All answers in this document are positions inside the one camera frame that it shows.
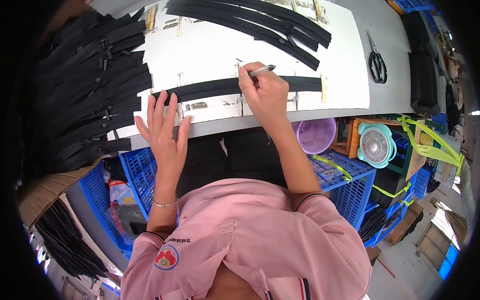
silver bracelet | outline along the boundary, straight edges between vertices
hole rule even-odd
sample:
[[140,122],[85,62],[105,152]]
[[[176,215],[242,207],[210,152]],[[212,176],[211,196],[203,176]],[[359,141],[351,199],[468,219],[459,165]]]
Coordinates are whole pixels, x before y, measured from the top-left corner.
[[157,202],[155,202],[155,200],[153,200],[153,203],[154,203],[156,206],[169,207],[169,206],[172,206],[172,205],[177,204],[178,201],[179,201],[179,199],[178,199],[178,198],[175,198],[175,202],[174,202],[174,203],[170,203],[170,204],[158,204]]

black scissors handle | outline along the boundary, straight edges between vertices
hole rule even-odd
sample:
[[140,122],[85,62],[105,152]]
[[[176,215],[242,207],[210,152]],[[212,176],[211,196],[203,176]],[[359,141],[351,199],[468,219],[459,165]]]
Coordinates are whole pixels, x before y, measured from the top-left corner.
[[385,66],[384,59],[380,53],[372,51],[369,59],[370,73],[373,79],[378,84],[384,84],[387,82],[387,67]]

woman's right arm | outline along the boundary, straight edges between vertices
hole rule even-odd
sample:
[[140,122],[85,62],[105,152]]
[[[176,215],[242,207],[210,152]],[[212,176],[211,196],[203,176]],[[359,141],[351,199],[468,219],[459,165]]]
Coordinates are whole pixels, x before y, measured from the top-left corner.
[[239,86],[254,116],[272,138],[280,156],[283,174],[291,193],[292,208],[312,194],[320,194],[320,184],[287,119],[288,83],[273,72],[252,79],[248,71],[264,65],[259,62],[239,68]]

ballpoint pen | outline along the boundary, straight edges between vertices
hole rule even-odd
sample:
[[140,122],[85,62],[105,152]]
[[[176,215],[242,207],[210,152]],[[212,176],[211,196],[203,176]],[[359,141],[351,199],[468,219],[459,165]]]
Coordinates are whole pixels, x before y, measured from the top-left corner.
[[270,71],[273,71],[273,69],[275,69],[275,65],[268,65],[268,66],[264,66],[263,68],[259,68],[258,70],[250,71],[250,72],[248,72],[248,75],[249,75],[250,77],[255,77],[255,76],[257,76],[259,73],[262,73],[262,72],[270,72]]

pink polo shirt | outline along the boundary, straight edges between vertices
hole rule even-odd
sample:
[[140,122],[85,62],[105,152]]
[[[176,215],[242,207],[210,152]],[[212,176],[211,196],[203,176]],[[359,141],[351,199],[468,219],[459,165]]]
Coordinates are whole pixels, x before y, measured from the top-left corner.
[[371,265],[355,229],[324,196],[293,212],[287,190],[225,179],[184,195],[177,229],[142,233],[121,282],[122,300],[206,297],[223,262],[266,300],[358,300]]

